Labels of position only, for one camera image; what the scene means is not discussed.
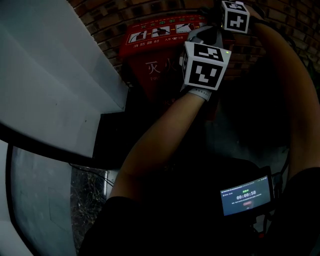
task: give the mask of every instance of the timer display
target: timer display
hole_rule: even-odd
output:
[[[220,191],[223,214],[237,214],[271,201],[268,177]]]

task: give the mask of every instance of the white wall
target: white wall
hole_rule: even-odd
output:
[[[6,193],[6,157],[8,144],[0,140],[0,255],[32,256],[11,224]]]
[[[128,88],[66,0],[0,1],[0,122],[91,157]]]

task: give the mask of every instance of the white wristband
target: white wristband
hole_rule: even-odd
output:
[[[211,96],[210,90],[204,89],[204,88],[199,88],[199,87],[192,88],[190,91],[188,91],[188,93],[197,95],[197,96],[205,99],[206,101],[209,101],[210,96]]]

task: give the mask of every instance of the fire extinguisher box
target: fire extinguisher box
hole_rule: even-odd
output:
[[[119,57],[131,67],[151,103],[173,103],[183,84],[179,56],[184,42],[190,31],[206,24],[202,15],[180,15],[128,27]]]

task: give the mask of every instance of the brick wall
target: brick wall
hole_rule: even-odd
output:
[[[201,7],[212,8],[214,0],[68,0],[86,28],[121,74],[117,58],[119,46],[129,25],[155,17],[196,13]],[[290,36],[298,54],[308,58],[320,71],[320,1],[318,0],[244,0],[256,3],[265,11],[265,19]],[[234,33],[235,45],[225,73],[233,80],[248,73],[266,51],[259,40],[249,34]]]

